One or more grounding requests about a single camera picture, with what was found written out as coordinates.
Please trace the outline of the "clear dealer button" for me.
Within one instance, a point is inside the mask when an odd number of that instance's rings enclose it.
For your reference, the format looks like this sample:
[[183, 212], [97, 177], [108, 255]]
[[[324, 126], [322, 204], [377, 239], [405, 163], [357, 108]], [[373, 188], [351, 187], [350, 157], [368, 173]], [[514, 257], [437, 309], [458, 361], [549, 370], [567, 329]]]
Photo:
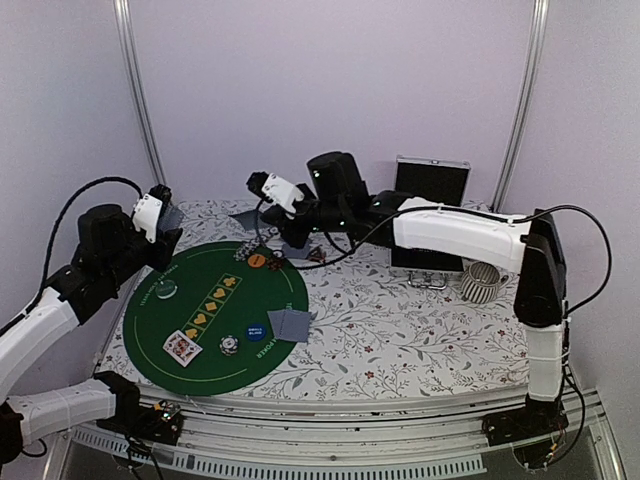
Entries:
[[171, 298], [177, 293], [178, 286], [173, 280], [162, 280], [155, 288], [156, 296], [161, 300]]

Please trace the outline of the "blue playing card deck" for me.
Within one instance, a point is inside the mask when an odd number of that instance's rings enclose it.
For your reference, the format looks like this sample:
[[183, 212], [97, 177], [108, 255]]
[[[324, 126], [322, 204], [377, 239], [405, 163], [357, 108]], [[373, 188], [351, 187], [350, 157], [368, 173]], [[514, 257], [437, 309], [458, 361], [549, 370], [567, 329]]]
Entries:
[[185, 214], [175, 205], [167, 204], [163, 207], [157, 222], [159, 232], [167, 232], [181, 227]]

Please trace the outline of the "red poker chip stack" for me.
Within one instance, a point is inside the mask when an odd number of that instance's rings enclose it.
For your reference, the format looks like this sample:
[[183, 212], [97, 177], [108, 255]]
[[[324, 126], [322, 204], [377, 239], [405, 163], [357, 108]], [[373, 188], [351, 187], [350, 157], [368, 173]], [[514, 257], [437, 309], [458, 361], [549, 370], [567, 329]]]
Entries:
[[271, 271], [281, 270], [284, 264], [284, 255], [281, 250], [273, 250], [266, 260], [266, 266]]

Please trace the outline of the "orange big blind button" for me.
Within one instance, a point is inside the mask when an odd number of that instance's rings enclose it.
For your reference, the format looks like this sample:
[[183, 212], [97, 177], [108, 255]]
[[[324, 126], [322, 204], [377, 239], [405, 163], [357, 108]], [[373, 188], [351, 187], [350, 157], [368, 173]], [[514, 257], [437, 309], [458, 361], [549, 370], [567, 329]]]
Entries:
[[261, 268], [266, 263], [266, 257], [262, 254], [252, 254], [247, 263], [251, 268]]

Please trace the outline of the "blue small blind button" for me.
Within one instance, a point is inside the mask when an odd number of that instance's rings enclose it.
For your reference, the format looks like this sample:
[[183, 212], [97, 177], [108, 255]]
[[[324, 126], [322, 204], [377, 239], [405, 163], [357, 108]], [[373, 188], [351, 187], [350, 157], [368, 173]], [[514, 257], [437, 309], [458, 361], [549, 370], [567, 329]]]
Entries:
[[254, 324], [246, 328], [245, 336], [250, 342], [259, 342], [267, 335], [267, 328], [263, 324]]

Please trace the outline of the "single blue playing card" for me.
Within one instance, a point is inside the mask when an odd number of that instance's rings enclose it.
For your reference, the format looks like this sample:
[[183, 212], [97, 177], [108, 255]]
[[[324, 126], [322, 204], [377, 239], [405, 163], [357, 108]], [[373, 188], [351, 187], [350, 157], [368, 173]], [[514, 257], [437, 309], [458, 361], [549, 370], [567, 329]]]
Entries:
[[295, 248], [288, 244], [284, 244], [282, 246], [283, 255], [286, 258], [290, 259], [307, 259], [311, 251], [311, 247], [309, 245], [305, 245], [302, 248]]

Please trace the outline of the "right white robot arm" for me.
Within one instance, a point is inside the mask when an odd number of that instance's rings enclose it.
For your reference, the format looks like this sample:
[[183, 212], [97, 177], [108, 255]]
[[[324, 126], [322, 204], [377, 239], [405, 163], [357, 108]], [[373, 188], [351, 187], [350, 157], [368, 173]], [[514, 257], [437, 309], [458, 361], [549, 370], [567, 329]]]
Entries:
[[537, 436], [552, 424], [563, 387], [566, 264], [551, 214], [490, 214], [428, 201], [404, 192], [369, 193], [354, 157], [328, 152], [307, 163], [313, 184], [255, 172], [248, 189], [270, 208], [262, 220], [294, 248], [315, 231], [340, 232], [350, 254], [363, 244], [432, 250], [516, 273], [514, 313], [525, 328], [528, 392], [517, 427]]

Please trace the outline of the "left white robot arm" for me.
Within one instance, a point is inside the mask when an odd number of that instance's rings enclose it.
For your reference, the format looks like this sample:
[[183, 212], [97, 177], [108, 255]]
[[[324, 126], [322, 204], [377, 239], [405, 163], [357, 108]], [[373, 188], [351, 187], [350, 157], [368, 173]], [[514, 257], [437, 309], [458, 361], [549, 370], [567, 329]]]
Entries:
[[107, 371], [71, 387], [13, 396], [17, 380], [58, 340], [84, 325], [120, 287], [145, 267], [165, 271], [182, 235], [184, 214], [151, 195], [132, 213], [117, 204], [89, 209], [78, 219], [79, 244], [70, 264], [45, 281], [42, 296], [13, 326], [1, 330], [1, 461], [88, 421], [138, 434], [158, 414], [140, 404], [139, 389]]

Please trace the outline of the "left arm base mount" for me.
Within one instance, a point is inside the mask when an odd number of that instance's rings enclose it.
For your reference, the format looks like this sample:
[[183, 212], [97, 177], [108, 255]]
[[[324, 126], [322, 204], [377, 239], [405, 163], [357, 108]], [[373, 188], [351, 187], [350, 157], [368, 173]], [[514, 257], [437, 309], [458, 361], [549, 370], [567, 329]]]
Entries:
[[153, 406], [137, 405], [127, 414], [116, 414], [97, 420], [99, 428], [125, 437], [176, 446], [184, 424], [184, 416], [177, 404], [162, 400]]

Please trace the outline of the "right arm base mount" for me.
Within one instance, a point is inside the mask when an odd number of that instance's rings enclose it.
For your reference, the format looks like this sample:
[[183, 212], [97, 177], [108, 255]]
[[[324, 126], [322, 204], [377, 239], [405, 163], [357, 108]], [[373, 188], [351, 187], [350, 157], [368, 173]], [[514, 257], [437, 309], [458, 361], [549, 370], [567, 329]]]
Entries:
[[569, 444], [570, 422], [563, 401], [538, 402], [526, 396], [519, 408], [487, 414], [482, 417], [481, 430], [490, 446], [527, 441], [513, 449], [517, 463], [526, 471], [546, 470], [564, 459], [577, 445], [586, 423], [587, 404], [579, 392], [580, 421]]

